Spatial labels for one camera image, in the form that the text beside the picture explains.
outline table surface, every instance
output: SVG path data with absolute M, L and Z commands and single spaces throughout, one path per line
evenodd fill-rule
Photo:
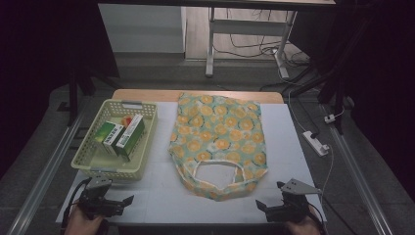
M 114 93 L 114 99 L 158 102 L 158 125 L 153 140 L 153 143 L 158 144 L 152 145 L 150 149 L 146 170 L 140 181 L 115 182 L 108 191 L 106 198 L 109 200 L 121 201 L 131 195 L 135 196 L 133 204 L 125 209 L 123 216 L 114 216 L 110 222 L 127 226 L 266 224 L 264 213 L 257 209 L 255 200 L 270 207 L 280 204 L 282 196 L 277 181 L 288 182 L 295 178 L 313 185 L 290 112 L 279 93 L 189 90 L 189 93 L 223 95 L 260 102 L 268 165 L 268 172 L 255 190 L 245 197 L 218 203 L 193 195 L 181 184 L 167 151 L 181 92 L 183 91 L 121 89 Z M 75 186 L 84 178 L 83 173 L 77 174 L 64 205 L 68 203 Z M 308 195 L 307 199 L 322 212 L 316 195 Z M 63 211 L 57 221 L 62 221 L 62 213 Z
M 193 94 L 226 96 L 241 100 L 258 101 L 261 104 L 284 104 L 283 97 L 276 92 L 246 92 L 246 91 L 201 91 L 201 90 L 140 90 L 140 89 L 119 89 L 113 99 L 174 102 L 179 98 L 180 93 L 190 92 Z

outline cardboard box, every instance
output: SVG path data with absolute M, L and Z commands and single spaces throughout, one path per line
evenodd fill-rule
M 144 119 L 141 115 L 135 115 L 131 123 L 125 129 L 121 138 L 116 143 L 117 152 L 127 161 L 131 161 L 131 152 L 144 134 Z
M 109 121 L 104 124 L 95 133 L 94 140 L 101 152 L 117 157 L 116 143 L 123 134 L 124 126 Z

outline plastic basket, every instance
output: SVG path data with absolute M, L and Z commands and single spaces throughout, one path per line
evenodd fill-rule
M 131 152 L 131 162 L 109 156 L 96 147 L 95 132 L 105 121 L 120 123 L 127 115 L 142 115 L 145 132 Z M 139 101 L 106 100 L 86 133 L 71 166 L 89 176 L 104 174 L 110 179 L 140 180 L 149 156 L 157 126 L 157 104 Z

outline wooden table edge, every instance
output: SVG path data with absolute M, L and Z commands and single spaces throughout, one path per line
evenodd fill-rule
M 174 102 L 181 92 L 192 94 L 218 95 L 241 100 L 254 100 L 260 104 L 284 104 L 283 97 L 277 92 L 254 91 L 205 91 L 205 90 L 148 90 L 148 89 L 118 89 L 113 99 L 148 102 Z

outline aluminum rail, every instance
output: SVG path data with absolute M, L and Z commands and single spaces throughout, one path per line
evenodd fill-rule
M 337 128 L 334 125 L 330 125 L 330 131 L 332 132 L 333 138 L 339 147 L 350 176 L 354 181 L 354 185 L 356 186 L 363 203 L 367 206 L 369 214 L 373 220 L 373 224 L 378 230 L 378 233 L 380 235 L 392 235 L 393 233 L 391 227 L 389 226 L 388 220 L 385 217 L 385 214 L 382 211 L 378 200 L 372 193 L 372 190 L 370 189 L 366 178 L 364 177 L 352 151 L 350 150 L 345 137 L 339 134 Z
M 70 141 L 73 138 L 76 130 L 78 129 L 80 123 L 83 120 L 84 110 L 89 106 L 91 98 L 83 97 L 80 104 L 80 112 L 77 118 L 74 120 L 72 126 L 68 127 L 65 131 L 64 136 L 58 144 L 58 147 L 55 149 L 48 163 L 43 168 L 39 177 L 37 178 L 36 183 L 28 194 L 26 200 L 24 201 L 21 210 L 15 218 L 12 226 L 7 232 L 8 235 L 15 234 L 24 234 L 31 223 L 31 220 L 34 217 L 40 203 L 42 202 L 43 197 L 49 185 L 55 176 L 56 171 L 58 170 L 59 165 L 64 158 L 64 155 L 69 147 Z

